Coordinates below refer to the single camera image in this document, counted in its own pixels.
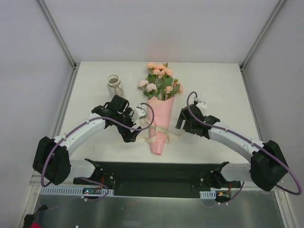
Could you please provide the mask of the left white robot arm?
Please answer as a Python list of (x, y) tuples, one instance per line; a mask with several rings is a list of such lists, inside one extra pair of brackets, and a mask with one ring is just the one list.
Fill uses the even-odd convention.
[(33, 169), (41, 174), (42, 187), (59, 185), (68, 178), (84, 178), (91, 185), (100, 181), (97, 165), (89, 160), (73, 161), (71, 155), (76, 149), (97, 133), (115, 126), (125, 143), (133, 143), (141, 127), (136, 122), (147, 117), (141, 104), (135, 108), (129, 102), (115, 95), (110, 102), (92, 109), (91, 113), (67, 133), (54, 138), (43, 137), (37, 147)]

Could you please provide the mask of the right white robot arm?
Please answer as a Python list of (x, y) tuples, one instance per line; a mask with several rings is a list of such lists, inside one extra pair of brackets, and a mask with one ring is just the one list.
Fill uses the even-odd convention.
[(248, 181), (264, 191), (271, 191), (287, 174), (287, 162), (276, 142), (246, 139), (239, 133), (228, 130), (227, 125), (218, 118), (204, 116), (195, 104), (181, 109), (176, 128), (216, 141), (247, 160), (248, 163), (245, 164), (221, 163), (205, 177), (206, 183), (211, 187), (219, 189), (231, 181)]

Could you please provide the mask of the pink flower bunch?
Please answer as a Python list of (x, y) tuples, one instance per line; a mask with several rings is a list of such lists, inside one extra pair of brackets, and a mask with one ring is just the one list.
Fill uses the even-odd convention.
[(148, 75), (139, 82), (137, 89), (141, 90), (149, 100), (156, 98), (165, 101), (182, 94), (183, 86), (178, 79), (173, 78), (168, 63), (148, 63), (146, 68)]

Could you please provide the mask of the pink wrapping paper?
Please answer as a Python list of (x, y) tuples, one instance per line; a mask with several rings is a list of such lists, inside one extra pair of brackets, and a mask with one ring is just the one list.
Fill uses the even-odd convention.
[(174, 97), (165, 101), (158, 100), (156, 97), (148, 100), (148, 104), (154, 111), (154, 120), (149, 128), (149, 139), (151, 153), (162, 155), (165, 143), (170, 143), (174, 138), (169, 133), (171, 113), (174, 103)]

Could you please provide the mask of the cream printed ribbon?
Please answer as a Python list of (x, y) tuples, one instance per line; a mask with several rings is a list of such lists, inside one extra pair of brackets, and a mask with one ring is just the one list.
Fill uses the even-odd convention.
[[(148, 124), (151, 123), (151, 121), (149, 121), (148, 118), (145, 118), (145, 119), (142, 119), (140, 121), (140, 123), (146, 127), (146, 126), (148, 126)], [(173, 140), (176, 140), (185, 134), (185, 132), (179, 132), (179, 134), (174, 134), (174, 133), (170, 132), (167, 128), (164, 128), (161, 126), (156, 126), (155, 124), (152, 124), (152, 126), (149, 128), (149, 130), (150, 129), (154, 130), (154, 135), (152, 137), (140, 136), (140, 137), (136, 138), (136, 141), (144, 140), (145, 142), (151, 144), (157, 140), (157, 135), (161, 134), (164, 137), (166, 143), (171, 143)], [(118, 140), (118, 141), (115, 141), (114, 145), (120, 145), (123, 143), (124, 143), (123, 140)]]

